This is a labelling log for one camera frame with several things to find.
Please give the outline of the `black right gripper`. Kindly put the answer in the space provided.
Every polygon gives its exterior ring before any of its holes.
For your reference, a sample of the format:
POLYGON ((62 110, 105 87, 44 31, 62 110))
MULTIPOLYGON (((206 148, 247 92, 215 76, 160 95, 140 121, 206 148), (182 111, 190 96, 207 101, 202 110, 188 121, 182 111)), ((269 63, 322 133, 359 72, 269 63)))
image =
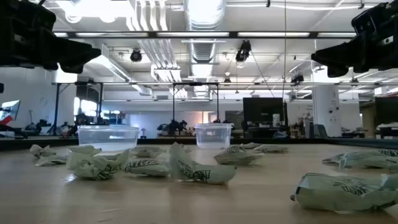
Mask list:
POLYGON ((328 67, 328 78, 345 76, 350 67, 380 71, 398 68, 398 15, 373 24, 373 28, 364 33, 364 40, 353 39, 317 50, 311 54, 311 59, 328 67))

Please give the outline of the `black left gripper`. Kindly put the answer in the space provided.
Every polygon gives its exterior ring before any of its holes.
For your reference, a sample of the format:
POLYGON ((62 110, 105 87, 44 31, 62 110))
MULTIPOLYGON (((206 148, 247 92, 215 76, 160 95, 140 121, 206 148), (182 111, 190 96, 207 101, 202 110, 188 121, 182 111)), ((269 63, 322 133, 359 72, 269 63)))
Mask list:
POLYGON ((47 30, 0 31, 0 67, 59 69, 81 74, 83 65, 99 57, 92 45, 57 37, 47 30))

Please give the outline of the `white building pillar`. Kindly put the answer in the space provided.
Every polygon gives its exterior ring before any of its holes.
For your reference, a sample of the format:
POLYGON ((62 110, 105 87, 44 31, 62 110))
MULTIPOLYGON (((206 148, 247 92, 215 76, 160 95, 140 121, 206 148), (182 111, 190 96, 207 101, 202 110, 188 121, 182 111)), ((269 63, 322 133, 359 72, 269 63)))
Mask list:
POLYGON ((312 82, 313 118, 315 124, 325 127, 328 137, 341 136, 340 99, 337 78, 328 77, 328 67, 314 68, 312 82))

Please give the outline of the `black computer monitor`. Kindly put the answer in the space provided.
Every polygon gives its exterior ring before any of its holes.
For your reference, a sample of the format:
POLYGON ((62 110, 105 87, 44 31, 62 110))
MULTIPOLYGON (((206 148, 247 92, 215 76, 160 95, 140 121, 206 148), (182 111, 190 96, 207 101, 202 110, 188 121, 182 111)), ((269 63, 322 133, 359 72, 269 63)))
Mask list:
POLYGON ((398 123, 398 96, 375 98, 378 124, 398 123))
POLYGON ((246 124, 282 122, 286 108, 287 105, 282 98, 244 98, 244 122, 246 124))

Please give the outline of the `tilted colourful screen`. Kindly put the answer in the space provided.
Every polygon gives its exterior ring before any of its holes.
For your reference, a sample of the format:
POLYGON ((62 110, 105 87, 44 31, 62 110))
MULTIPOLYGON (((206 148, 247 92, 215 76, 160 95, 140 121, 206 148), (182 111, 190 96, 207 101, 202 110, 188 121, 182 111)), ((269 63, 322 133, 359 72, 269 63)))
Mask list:
POLYGON ((20 100, 7 101, 3 102, 0 106, 0 124, 7 125, 11 121, 16 120, 19 107, 20 100))

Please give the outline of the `large clear plastic container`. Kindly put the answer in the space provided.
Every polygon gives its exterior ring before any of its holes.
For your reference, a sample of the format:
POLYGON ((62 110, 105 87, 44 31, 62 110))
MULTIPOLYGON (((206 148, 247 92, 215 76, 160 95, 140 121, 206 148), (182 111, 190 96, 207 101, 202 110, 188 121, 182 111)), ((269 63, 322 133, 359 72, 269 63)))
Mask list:
POLYGON ((123 125, 79 126, 77 130, 80 146, 101 148, 103 152, 134 149, 139 132, 139 128, 123 125))

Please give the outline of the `small clear plastic container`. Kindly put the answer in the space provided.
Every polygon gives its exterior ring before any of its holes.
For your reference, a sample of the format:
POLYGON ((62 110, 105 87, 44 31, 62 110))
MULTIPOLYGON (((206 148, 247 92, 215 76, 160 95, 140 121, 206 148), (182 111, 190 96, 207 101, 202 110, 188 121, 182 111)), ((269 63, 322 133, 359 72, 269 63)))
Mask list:
POLYGON ((232 124, 207 123, 195 126, 197 146, 201 149, 225 149, 230 145, 232 124))

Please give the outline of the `silver ceiling air duct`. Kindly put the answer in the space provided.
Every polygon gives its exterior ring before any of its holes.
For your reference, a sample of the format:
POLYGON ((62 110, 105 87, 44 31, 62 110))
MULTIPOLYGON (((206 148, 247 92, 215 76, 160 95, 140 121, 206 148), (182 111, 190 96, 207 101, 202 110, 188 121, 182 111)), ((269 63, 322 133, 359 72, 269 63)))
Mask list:
MULTIPOLYGON (((187 29, 209 32, 218 30, 226 11, 226 0, 183 0, 187 29)), ((215 55, 213 43, 190 44, 192 60, 196 63, 209 63, 215 55)))

